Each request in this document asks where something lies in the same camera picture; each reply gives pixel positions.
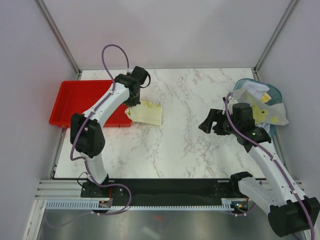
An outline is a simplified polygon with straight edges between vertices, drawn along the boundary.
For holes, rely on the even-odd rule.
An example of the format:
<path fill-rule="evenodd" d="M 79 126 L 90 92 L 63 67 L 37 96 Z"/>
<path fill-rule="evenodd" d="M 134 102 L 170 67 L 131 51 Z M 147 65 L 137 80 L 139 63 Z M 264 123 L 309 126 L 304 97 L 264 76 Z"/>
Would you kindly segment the yellow green patterned towel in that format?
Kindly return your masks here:
<path fill-rule="evenodd" d="M 125 114 L 133 122 L 155 126 L 162 125 L 162 112 L 163 107 L 160 104 L 146 99 L 140 99 L 140 104 L 125 110 Z"/>

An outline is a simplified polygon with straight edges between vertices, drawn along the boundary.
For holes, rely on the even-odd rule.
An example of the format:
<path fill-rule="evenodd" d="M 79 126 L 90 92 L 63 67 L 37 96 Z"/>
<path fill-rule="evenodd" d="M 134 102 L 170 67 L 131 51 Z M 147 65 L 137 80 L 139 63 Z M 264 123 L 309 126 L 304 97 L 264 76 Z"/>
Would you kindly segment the grey towel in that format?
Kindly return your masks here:
<path fill-rule="evenodd" d="M 232 97 L 239 103 L 246 103 L 250 105 L 255 124 L 267 123 L 271 125 L 284 126 L 289 123 L 283 103 L 277 103 L 269 106 L 242 88 L 233 91 Z"/>

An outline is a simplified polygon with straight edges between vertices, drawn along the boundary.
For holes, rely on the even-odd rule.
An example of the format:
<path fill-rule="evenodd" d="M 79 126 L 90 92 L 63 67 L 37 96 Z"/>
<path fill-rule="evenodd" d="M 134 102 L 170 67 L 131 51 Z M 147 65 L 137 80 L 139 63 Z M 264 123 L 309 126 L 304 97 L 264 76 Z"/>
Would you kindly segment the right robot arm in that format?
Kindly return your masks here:
<path fill-rule="evenodd" d="M 245 195 L 258 205 L 278 237 L 309 230 L 310 238 L 316 238 L 315 223 L 320 202 L 316 197 L 308 197 L 293 180 L 279 160 L 267 131 L 256 126 L 248 103 L 233 104 L 232 112 L 227 108 L 212 108 L 198 128 L 206 134 L 236 136 L 237 142 L 258 164 L 271 188 L 264 188 L 249 172 L 239 172 L 231 176 L 233 181 L 228 185 L 232 196 Z"/>

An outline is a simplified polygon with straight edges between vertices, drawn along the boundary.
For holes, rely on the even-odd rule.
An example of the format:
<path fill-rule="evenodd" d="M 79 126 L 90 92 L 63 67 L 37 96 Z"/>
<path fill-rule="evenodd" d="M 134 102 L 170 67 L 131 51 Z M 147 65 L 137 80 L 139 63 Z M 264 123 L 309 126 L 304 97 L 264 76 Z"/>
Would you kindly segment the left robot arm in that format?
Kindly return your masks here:
<path fill-rule="evenodd" d="M 93 182 L 92 191 L 98 197 L 105 197 L 110 190 L 105 182 L 108 174 L 102 158 L 106 144 L 103 127 L 120 105 L 135 107 L 141 103 L 141 89 L 150 79 L 147 70 L 135 66 L 132 72 L 116 76 L 110 88 L 93 106 L 71 116 L 70 160 L 84 160 L 89 179 Z"/>

